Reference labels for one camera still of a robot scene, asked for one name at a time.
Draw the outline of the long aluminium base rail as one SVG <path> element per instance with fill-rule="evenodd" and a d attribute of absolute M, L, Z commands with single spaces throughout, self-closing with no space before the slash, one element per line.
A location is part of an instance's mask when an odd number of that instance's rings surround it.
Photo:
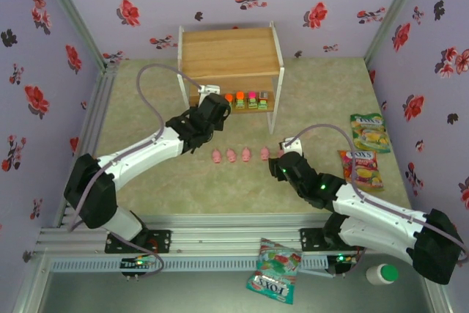
<path fill-rule="evenodd" d="M 301 228 L 320 228 L 329 215 L 310 214 L 219 214 L 143 216 L 150 229 L 171 231 L 167 256 L 254 255 L 266 237 L 288 247 L 300 248 Z M 43 254 L 105 254 L 107 231 L 80 225 L 73 232 L 66 226 L 42 228 L 34 251 Z"/>

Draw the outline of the red yellow Fox's candy bag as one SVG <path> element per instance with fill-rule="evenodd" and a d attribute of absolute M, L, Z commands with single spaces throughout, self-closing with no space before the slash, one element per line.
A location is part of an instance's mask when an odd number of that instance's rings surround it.
<path fill-rule="evenodd" d="M 352 182 L 352 153 L 349 150 L 338 150 L 341 158 L 344 178 L 348 183 Z M 356 151 L 355 173 L 357 186 L 366 192 L 383 191 L 384 185 L 381 173 L 377 165 L 375 151 Z"/>

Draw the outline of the wooden shelf white frame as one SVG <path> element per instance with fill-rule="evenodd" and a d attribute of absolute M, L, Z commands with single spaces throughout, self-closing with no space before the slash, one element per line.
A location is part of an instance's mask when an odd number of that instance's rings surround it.
<path fill-rule="evenodd" d="M 276 25 L 244 29 L 187 31 L 179 28 L 177 44 L 178 70 L 201 86 L 218 86 L 219 92 L 265 93 L 269 133 L 276 125 L 284 60 Z"/>

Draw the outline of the aluminium frame post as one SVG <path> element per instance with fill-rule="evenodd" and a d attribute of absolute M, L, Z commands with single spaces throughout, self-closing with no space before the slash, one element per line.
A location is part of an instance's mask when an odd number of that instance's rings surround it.
<path fill-rule="evenodd" d="M 73 25 L 75 32 L 81 38 L 82 42 L 86 46 L 88 53 L 92 56 L 95 61 L 95 64 L 100 68 L 101 73 L 107 72 L 117 72 L 119 65 L 118 64 L 109 64 L 107 63 L 98 50 L 91 32 L 87 28 L 84 19 L 78 11 L 78 8 L 75 6 L 73 0 L 57 0 L 62 7 L 64 13 L 66 14 L 68 20 Z"/>
<path fill-rule="evenodd" d="M 405 6 L 406 2 L 407 0 L 393 0 L 391 2 L 391 6 L 388 8 L 382 24 L 378 28 L 377 33 L 374 36 L 363 58 L 367 67 L 372 63 L 372 60 L 382 46 L 387 33 L 390 31 L 391 26 L 400 14 L 403 6 Z"/>

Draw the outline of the yellow green Fox's candy bag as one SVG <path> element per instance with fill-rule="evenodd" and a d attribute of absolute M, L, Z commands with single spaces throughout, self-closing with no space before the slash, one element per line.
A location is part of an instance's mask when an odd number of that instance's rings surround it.
<path fill-rule="evenodd" d="M 391 151 L 385 120 L 380 114 L 352 114 L 350 124 L 353 143 L 357 149 L 376 153 Z"/>

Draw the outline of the teal Fox's candy bag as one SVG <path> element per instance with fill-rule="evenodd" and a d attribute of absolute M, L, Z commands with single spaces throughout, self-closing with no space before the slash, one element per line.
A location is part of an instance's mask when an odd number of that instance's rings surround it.
<path fill-rule="evenodd" d="M 256 269 L 249 277 L 246 288 L 292 305 L 302 257 L 301 251 L 262 238 Z"/>

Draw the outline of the white bottle green cap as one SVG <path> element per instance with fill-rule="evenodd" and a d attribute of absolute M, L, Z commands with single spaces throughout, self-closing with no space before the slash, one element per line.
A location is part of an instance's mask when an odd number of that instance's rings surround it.
<path fill-rule="evenodd" d="M 380 264 L 370 267 L 366 271 L 367 281 L 375 286 L 394 283 L 399 278 L 399 271 L 394 265 Z"/>

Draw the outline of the aluminium frame rail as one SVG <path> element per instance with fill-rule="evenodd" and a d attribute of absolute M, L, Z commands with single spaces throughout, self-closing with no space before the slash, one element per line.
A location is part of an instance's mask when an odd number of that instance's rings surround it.
<path fill-rule="evenodd" d="M 97 151 L 118 69 L 119 67 L 116 65 L 108 66 L 96 80 L 91 100 L 86 109 L 86 116 L 80 132 L 77 150 L 73 156 L 64 185 L 67 185 L 78 158 L 84 153 L 94 155 Z"/>

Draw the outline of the small circuit board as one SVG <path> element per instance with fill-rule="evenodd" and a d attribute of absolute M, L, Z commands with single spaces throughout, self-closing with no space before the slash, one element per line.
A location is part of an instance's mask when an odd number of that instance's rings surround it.
<path fill-rule="evenodd" d="M 150 269 L 155 265 L 153 256 L 137 256 L 122 258 L 119 267 L 121 269 Z"/>
<path fill-rule="evenodd" d="M 348 273 L 357 263 L 356 256 L 337 254 L 327 256 L 328 268 L 326 271 L 333 276 L 341 276 Z"/>

